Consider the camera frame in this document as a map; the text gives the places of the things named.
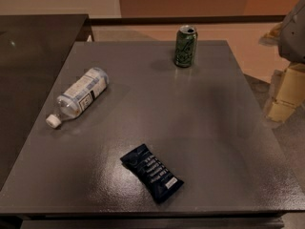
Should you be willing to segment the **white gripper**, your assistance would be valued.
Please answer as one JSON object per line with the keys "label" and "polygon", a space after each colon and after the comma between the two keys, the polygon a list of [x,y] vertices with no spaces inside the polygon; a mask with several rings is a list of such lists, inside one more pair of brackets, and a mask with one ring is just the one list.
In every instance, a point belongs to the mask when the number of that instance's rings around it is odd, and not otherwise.
{"label": "white gripper", "polygon": [[305,0],[299,0],[278,23],[260,37],[264,46],[277,46],[279,55],[291,63],[283,72],[274,71],[266,117],[285,122],[305,101]]}

